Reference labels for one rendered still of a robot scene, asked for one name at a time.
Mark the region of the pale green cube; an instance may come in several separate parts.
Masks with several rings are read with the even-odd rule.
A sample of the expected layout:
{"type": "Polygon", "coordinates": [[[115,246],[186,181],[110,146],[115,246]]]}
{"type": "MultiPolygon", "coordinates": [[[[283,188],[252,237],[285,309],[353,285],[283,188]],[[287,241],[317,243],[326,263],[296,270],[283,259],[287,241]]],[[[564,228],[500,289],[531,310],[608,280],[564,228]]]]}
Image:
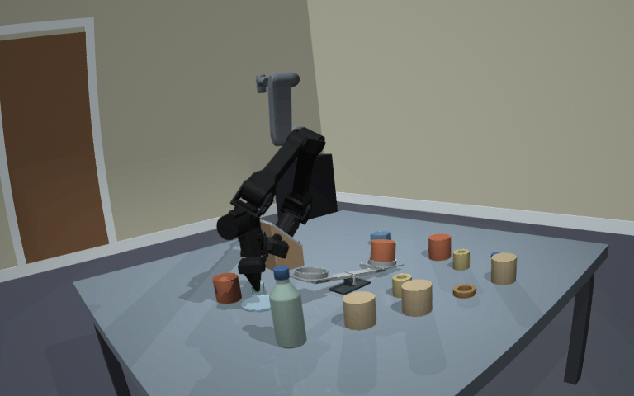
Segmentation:
{"type": "Polygon", "coordinates": [[[256,291],[252,286],[252,295],[263,295],[264,291],[264,280],[260,281],[260,291],[256,291]]]}

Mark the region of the brown flat ring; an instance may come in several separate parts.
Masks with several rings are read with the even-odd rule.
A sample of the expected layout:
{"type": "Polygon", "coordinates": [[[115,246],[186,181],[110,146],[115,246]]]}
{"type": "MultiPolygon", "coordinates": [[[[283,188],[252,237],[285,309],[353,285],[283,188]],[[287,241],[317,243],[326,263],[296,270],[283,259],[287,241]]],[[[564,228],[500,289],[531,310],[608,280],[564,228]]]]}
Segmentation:
{"type": "Polygon", "coordinates": [[[462,299],[469,299],[476,294],[476,287],[469,284],[461,284],[453,289],[453,295],[462,299]]]}

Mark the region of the blue square block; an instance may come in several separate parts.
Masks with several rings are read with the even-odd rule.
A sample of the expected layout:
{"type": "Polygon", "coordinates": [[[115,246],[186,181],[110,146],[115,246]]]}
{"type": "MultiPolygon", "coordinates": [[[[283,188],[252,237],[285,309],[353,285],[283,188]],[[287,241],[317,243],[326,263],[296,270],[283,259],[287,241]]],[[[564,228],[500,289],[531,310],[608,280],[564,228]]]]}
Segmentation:
{"type": "Polygon", "coordinates": [[[390,232],[386,232],[386,231],[375,231],[375,232],[371,233],[370,236],[371,236],[371,240],[373,240],[373,239],[387,239],[387,240],[391,240],[390,232]]]}

